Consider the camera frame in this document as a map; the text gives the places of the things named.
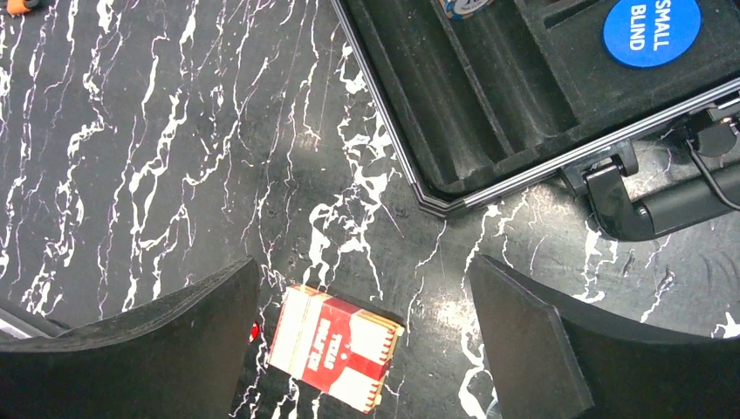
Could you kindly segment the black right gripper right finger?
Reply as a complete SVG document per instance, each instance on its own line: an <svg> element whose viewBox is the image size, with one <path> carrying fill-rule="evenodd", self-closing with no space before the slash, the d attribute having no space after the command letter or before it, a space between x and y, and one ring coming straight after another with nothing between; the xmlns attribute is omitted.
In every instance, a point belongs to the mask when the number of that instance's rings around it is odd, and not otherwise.
<svg viewBox="0 0 740 419"><path fill-rule="evenodd" d="M469 267L505 418L736 418L739 341L651 326L489 256Z"/></svg>

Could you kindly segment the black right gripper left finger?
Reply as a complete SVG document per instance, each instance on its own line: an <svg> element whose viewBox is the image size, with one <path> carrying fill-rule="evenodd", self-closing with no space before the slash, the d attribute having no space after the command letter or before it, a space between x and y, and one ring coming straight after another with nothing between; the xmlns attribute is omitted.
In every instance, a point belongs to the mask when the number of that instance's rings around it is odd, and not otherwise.
<svg viewBox="0 0 740 419"><path fill-rule="evenodd" d="M4 418L224 418L260 274L242 258L134 309L1 345Z"/></svg>

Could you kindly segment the orange hex key set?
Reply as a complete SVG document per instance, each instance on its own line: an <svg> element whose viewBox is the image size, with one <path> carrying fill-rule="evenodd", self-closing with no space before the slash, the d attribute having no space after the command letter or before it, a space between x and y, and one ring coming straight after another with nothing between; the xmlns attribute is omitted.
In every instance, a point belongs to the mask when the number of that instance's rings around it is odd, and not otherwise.
<svg viewBox="0 0 740 419"><path fill-rule="evenodd" d="M8 16L21 16L37 9L40 0L1 0L1 13Z"/></svg>

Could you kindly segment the red die lower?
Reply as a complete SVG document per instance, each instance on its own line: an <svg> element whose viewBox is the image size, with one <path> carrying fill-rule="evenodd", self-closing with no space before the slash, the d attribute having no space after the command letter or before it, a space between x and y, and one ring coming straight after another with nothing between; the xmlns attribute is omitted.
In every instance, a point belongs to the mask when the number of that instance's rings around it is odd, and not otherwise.
<svg viewBox="0 0 740 419"><path fill-rule="evenodd" d="M250 332L249 342L252 343L259 335L260 335L260 325L258 322L254 322L251 332Z"/></svg>

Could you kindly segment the red playing card box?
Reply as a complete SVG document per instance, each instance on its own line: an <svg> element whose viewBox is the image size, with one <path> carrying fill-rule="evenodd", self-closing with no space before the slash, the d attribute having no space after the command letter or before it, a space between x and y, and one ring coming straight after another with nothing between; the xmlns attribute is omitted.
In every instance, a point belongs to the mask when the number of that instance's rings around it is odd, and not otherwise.
<svg viewBox="0 0 740 419"><path fill-rule="evenodd" d="M268 364L364 414L381 401L401 323L308 285L283 296Z"/></svg>

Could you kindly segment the black foam-lined poker case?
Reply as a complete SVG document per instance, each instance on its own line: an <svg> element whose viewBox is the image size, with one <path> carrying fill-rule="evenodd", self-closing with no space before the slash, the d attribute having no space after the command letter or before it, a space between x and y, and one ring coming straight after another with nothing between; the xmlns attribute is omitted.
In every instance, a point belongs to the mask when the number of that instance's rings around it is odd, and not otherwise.
<svg viewBox="0 0 740 419"><path fill-rule="evenodd" d="M494 1L449 20L438 1L337 1L339 21L416 201L448 218L552 176L614 240L738 210L739 4L697 1L691 48L638 69L607 52L619 1Z"/></svg>

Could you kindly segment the blue small blind button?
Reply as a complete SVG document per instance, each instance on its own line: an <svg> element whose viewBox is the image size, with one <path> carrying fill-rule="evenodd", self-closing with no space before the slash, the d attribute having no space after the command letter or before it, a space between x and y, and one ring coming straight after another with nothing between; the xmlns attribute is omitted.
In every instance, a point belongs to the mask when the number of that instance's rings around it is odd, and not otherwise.
<svg viewBox="0 0 740 419"><path fill-rule="evenodd" d="M622 0L608 12L602 39L618 63L648 69L687 52L701 28L702 13L695 0Z"/></svg>

